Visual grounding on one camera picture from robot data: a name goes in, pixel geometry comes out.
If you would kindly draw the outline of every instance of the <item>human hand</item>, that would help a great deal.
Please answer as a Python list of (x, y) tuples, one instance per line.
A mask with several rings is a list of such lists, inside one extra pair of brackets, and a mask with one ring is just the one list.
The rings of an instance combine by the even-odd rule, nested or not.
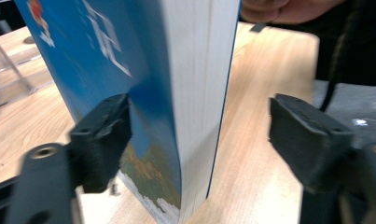
[(249, 22), (297, 24), (311, 21), (346, 0), (243, 0), (240, 15)]

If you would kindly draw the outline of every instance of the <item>wooden table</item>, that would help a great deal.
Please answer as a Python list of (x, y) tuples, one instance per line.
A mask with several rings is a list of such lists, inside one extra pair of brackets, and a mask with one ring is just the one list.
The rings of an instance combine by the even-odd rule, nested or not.
[[(269, 97), (281, 92), (310, 101), (318, 40), (251, 27), (239, 24), (211, 194), (189, 223), (299, 220), (300, 184), (268, 142)], [(1, 107), (0, 182), (18, 173), (32, 147), (67, 142), (73, 125), (54, 85)], [(154, 223), (124, 186), (119, 193), (117, 223)]]

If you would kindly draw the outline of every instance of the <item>book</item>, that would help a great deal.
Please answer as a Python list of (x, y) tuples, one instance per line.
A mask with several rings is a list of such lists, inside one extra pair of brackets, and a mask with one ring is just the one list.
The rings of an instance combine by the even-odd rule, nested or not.
[[(240, 2), (16, 4), (74, 120), (128, 93), (118, 178), (159, 223), (186, 222), (209, 195)], [(118, 205), (82, 195), (83, 213), (85, 197)]]

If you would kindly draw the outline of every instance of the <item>black cable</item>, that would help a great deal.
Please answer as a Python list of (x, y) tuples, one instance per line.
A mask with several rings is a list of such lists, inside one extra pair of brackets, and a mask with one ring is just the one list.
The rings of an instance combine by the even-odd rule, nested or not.
[(336, 86), (341, 82), (342, 76), (344, 75), (348, 52), (354, 41), (356, 28), (360, 23), (364, 8), (365, 0), (355, 0), (351, 8), (351, 13), (345, 20), (343, 33), (339, 36), (332, 54), (328, 75), (329, 83), (327, 85), (327, 95), (320, 107), (321, 111), (327, 110), (334, 91), (336, 90)]

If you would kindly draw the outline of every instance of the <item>blue book cover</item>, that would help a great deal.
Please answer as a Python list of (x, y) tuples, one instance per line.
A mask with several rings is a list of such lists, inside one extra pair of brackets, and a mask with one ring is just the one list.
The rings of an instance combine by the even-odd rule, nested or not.
[(188, 220), (210, 186), (239, 1), (16, 4), (75, 121), (129, 94), (118, 176), (158, 222)]

